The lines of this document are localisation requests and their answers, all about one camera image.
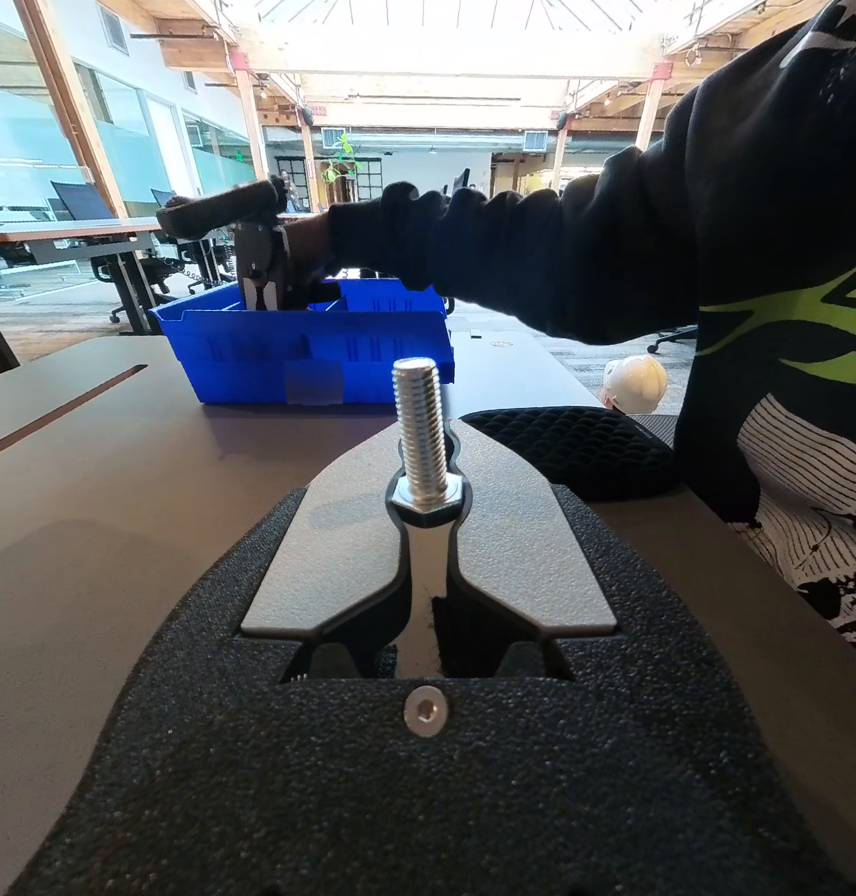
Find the wooden office desk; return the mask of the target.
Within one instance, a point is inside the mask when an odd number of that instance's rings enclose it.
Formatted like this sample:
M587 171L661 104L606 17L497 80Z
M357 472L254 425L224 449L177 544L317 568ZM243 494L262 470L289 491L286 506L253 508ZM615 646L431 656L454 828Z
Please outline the wooden office desk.
M161 336L153 316L154 294L139 257L139 252L154 248L153 236L161 232L157 218L0 223L0 249L22 246L41 264L104 259L132 334Z

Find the silver hex bolt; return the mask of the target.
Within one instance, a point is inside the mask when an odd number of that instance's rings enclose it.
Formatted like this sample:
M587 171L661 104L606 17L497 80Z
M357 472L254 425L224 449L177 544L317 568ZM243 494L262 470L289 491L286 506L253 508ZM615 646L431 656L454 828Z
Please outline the silver hex bolt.
M428 357L396 360L391 370L402 466L387 502L406 525L430 530L456 521L466 503L466 479L450 470L440 376Z

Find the white hard hat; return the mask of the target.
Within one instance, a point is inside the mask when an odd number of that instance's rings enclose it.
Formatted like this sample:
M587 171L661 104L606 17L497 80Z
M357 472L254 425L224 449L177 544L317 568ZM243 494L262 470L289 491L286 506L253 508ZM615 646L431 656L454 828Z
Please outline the white hard hat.
M667 371L653 356L634 355L606 363L600 400L606 409L628 416L648 415L658 409L667 387Z

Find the black office chair base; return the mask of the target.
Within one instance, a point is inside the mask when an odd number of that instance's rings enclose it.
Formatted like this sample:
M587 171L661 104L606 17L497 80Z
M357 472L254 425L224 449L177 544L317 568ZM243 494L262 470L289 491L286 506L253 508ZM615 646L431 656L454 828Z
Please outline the black office chair base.
M664 344L682 341L695 341L697 338L698 326L694 324L669 330L662 330L658 332L657 339L647 346L646 352L648 354L654 355L658 353L660 347Z

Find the black mesh cushion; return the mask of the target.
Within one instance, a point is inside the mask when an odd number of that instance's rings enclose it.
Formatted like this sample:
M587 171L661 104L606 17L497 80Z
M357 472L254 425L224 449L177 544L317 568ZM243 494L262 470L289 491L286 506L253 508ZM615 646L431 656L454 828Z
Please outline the black mesh cushion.
M463 420L586 503L658 497L681 483L674 450L613 409L494 409Z

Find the blue plastic bin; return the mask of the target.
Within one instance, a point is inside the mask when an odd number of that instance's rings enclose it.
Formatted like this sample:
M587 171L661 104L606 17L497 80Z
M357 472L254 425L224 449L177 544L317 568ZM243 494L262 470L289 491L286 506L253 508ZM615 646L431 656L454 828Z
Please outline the blue plastic bin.
M455 381L441 296L397 279L328 280L305 311L245 308L236 284L153 309L201 403L305 407L393 404L396 360L430 357Z

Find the person's right hand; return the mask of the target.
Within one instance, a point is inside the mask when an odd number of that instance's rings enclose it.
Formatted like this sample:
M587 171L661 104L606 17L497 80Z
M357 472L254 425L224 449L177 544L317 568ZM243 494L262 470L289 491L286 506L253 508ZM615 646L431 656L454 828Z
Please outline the person's right hand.
M329 214L322 212L296 219L285 225L285 234L289 282L297 286L322 279L332 259Z

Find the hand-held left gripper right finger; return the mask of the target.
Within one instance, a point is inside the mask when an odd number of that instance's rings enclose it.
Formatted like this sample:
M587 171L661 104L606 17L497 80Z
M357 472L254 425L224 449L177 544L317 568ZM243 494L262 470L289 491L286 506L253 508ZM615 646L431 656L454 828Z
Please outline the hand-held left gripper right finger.
M544 639L613 634L613 611L550 482L466 422L450 430L471 496L454 536L464 584Z

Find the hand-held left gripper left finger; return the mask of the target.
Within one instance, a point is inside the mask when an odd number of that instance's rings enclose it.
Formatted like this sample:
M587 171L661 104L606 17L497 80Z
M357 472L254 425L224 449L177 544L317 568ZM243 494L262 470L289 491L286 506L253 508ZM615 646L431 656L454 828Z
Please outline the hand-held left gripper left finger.
M386 505L402 467L394 423L315 476L243 618L246 635L311 641L388 588L401 533Z

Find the person's right forearm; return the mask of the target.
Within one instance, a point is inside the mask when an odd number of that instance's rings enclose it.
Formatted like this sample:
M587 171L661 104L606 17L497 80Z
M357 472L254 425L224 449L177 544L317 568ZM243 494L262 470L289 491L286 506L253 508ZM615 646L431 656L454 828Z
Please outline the person's right forearm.
M621 342L628 328L609 270L596 258L613 234L611 199L599 177L562 196L509 192L487 200L461 189L448 203L395 184L378 200L330 209L321 265L389 273L550 335Z

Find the green potted plant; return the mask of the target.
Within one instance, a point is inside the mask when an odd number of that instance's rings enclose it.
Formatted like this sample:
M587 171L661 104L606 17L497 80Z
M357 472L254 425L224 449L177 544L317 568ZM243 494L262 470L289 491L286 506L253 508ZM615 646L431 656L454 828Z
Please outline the green potted plant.
M350 175L356 177L364 169L364 164L356 158L355 149L344 129L323 129L322 150L328 160L322 179L329 185Z

